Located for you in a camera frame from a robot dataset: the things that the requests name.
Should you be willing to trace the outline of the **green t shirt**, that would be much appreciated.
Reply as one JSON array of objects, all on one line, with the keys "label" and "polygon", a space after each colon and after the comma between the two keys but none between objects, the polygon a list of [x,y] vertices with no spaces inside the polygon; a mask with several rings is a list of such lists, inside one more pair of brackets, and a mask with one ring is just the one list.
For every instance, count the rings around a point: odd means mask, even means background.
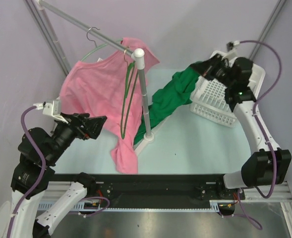
[{"label": "green t shirt", "polygon": [[[152,104],[148,106],[150,126],[155,128],[164,119],[170,116],[178,107],[191,103],[190,95],[195,89],[200,74],[187,67],[183,71],[173,74],[171,80],[152,96]],[[143,116],[142,100],[133,103],[137,107],[135,129],[131,136],[131,145],[134,146],[142,140],[146,133],[145,119]]]}]

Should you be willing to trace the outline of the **pink t shirt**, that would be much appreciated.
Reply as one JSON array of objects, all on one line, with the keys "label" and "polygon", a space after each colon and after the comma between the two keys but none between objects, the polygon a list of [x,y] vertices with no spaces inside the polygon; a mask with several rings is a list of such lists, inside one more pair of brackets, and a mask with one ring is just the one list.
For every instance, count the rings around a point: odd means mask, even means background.
[{"label": "pink t shirt", "polygon": [[138,172],[138,159],[133,149],[141,125],[142,94],[139,81],[132,82],[132,100],[124,101],[125,77],[129,56],[116,51],[94,63],[78,61],[66,77],[59,97],[64,114],[89,113],[91,117],[107,116],[104,129],[118,137],[111,151],[116,170],[124,174]]}]

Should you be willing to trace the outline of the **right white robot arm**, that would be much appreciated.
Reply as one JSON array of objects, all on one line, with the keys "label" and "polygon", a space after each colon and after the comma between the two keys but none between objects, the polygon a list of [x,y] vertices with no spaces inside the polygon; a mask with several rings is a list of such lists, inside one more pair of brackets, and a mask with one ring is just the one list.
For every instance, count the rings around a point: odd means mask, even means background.
[{"label": "right white robot arm", "polygon": [[257,68],[253,61],[237,57],[229,62],[220,54],[215,54],[190,67],[206,80],[215,79],[225,86],[225,102],[241,124],[251,152],[239,171],[223,176],[224,182],[216,186],[216,194],[221,199],[227,199],[234,188],[284,182],[292,155],[274,140],[260,114],[258,97],[249,86]]}]

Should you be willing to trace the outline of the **green hanger with gold hook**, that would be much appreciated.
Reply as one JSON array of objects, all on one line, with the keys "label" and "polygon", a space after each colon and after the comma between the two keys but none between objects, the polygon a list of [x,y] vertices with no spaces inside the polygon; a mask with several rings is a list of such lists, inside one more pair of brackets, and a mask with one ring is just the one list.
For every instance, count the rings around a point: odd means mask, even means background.
[{"label": "green hanger with gold hook", "polygon": [[128,61],[125,58],[125,55],[128,49],[129,49],[129,46],[126,47],[124,50],[124,61],[126,62],[127,70],[126,70],[126,76],[125,76],[124,95],[123,95],[123,103],[122,103],[121,118],[120,118],[121,139],[125,139],[130,107],[132,104],[132,99],[134,96],[134,91],[135,91],[136,82],[138,78],[138,73],[135,72],[135,61],[133,60],[131,63],[128,63]]}]

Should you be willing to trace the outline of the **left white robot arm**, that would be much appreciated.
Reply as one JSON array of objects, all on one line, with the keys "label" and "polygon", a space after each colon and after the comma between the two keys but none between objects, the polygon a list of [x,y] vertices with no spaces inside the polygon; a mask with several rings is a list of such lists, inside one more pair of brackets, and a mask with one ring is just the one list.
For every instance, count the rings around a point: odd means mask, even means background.
[{"label": "left white robot arm", "polygon": [[13,210],[6,232],[8,238],[49,236],[53,228],[41,225],[35,215],[49,180],[55,174],[52,167],[75,139],[97,139],[107,120],[106,116],[61,114],[53,134],[48,135],[40,127],[27,129],[25,116],[32,110],[34,107],[21,115],[24,136],[18,146],[20,161],[11,181]]}]

